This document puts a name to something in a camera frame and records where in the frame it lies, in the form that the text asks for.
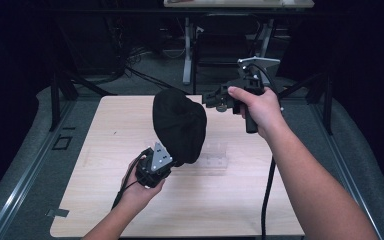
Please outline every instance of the gray carpet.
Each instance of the gray carpet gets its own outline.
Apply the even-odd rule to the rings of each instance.
[[[181,58],[171,59],[145,54],[134,68],[191,92],[191,86],[182,84],[183,60]],[[97,78],[90,78],[90,80],[96,81]],[[279,88],[293,83],[288,79],[276,79],[276,82]],[[102,84],[100,87],[120,95],[154,95],[160,91],[159,87],[136,76],[124,76],[114,82]],[[16,188],[18,180],[23,177],[26,169],[29,169],[40,153],[43,153],[40,155],[42,163],[38,166],[33,184],[27,189],[27,195],[21,199],[21,204],[17,205],[16,214],[8,219],[6,227],[0,228],[2,239],[52,239],[49,234],[52,218],[46,216],[46,213],[49,209],[56,209],[59,206],[99,102],[99,96],[96,93],[83,86],[77,86],[77,89],[81,97],[76,102],[66,102],[62,98],[66,117],[54,133],[48,132],[51,120],[49,89],[38,94],[40,108],[35,122],[0,184],[0,213]],[[334,135],[327,135],[320,125],[320,106],[307,105],[302,99],[305,92],[305,89],[300,90],[283,101],[285,118],[293,131],[335,178],[347,189],[357,188],[359,203],[365,204],[384,239],[384,179],[370,147],[346,111],[337,102],[334,102],[332,109]],[[57,143],[58,137],[62,140],[71,139],[67,149],[55,150],[55,148],[66,146],[61,139]],[[346,163],[347,170],[352,176],[351,183],[350,178],[344,177],[338,158]],[[300,237],[279,236],[269,239],[295,240]]]

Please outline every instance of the table surface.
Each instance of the table surface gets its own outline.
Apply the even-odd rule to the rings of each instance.
[[[158,141],[153,96],[102,98],[60,204],[53,237],[79,237],[111,209],[128,164]],[[201,96],[189,96],[196,102]],[[271,151],[231,111],[205,109],[207,136],[194,164],[173,168],[163,190],[128,225],[125,237],[261,234],[261,207]],[[268,235],[303,235],[276,171],[267,209]]]
[[[165,7],[312,8],[312,0],[164,0]]]

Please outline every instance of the human hand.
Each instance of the human hand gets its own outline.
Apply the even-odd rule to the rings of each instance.
[[[230,96],[247,105],[252,119],[258,125],[258,134],[266,138],[266,132],[272,124],[284,120],[276,94],[268,87],[265,87],[264,91],[264,94],[257,96],[238,87],[228,89]],[[241,106],[241,115],[245,118],[244,106]]]
[[[127,179],[126,186],[128,187],[124,191],[120,203],[117,204],[117,206],[128,206],[130,210],[133,210],[137,214],[142,211],[146,205],[148,205],[149,201],[151,201],[151,199],[161,191],[165,179],[163,179],[155,188],[147,188],[142,186],[137,182],[135,174],[137,163],[134,163],[134,160],[129,164],[128,169],[130,169],[133,164],[135,165],[129,176],[129,179]],[[126,179],[126,175],[123,177],[122,184]]]

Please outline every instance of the chair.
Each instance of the chair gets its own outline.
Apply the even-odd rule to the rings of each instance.
[[[196,94],[198,67],[238,68],[240,58],[255,55],[263,30],[251,14],[207,14],[194,23],[191,81]]]

